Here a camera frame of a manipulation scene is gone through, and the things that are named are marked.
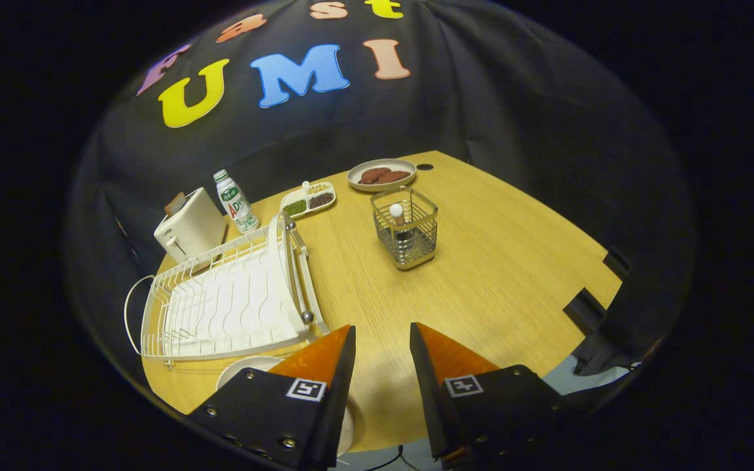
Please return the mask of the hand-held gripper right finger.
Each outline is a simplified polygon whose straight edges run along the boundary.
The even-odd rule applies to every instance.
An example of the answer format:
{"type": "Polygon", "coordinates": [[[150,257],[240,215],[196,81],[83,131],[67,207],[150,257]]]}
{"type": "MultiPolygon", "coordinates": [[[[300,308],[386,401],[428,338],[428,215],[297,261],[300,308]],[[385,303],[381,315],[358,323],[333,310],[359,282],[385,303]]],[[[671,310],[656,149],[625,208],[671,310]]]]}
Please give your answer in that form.
{"type": "Polygon", "coordinates": [[[514,470],[574,408],[530,368],[500,367],[420,322],[410,354],[434,459],[445,470],[514,470]]]}

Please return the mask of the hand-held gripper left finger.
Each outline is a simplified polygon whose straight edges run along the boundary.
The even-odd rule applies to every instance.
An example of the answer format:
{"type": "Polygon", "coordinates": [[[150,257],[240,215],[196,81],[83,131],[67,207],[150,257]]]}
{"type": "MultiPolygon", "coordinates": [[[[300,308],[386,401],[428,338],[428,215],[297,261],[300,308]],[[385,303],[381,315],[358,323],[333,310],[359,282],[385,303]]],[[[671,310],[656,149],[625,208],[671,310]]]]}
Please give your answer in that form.
{"type": "Polygon", "coordinates": [[[245,367],[204,400],[189,420],[267,470],[337,465],[356,354],[347,324],[263,370],[245,367]]]}

